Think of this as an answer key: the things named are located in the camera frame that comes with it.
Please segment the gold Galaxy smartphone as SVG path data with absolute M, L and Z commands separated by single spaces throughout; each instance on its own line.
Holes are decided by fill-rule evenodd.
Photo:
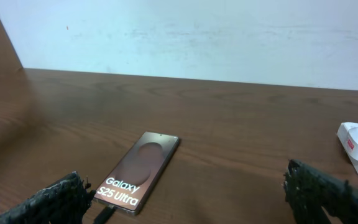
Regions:
M 178 136 L 145 132 L 96 189 L 94 201 L 137 215 L 179 143 Z

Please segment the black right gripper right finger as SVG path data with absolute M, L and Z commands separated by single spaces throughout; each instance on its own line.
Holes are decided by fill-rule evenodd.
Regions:
M 285 201 L 297 223 L 358 224 L 358 189 L 296 159 L 289 160 L 284 174 Z

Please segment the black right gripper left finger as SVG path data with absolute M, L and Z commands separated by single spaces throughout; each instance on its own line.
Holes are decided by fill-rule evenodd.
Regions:
M 0 214 L 0 224 L 81 224 L 96 194 L 74 171 Z

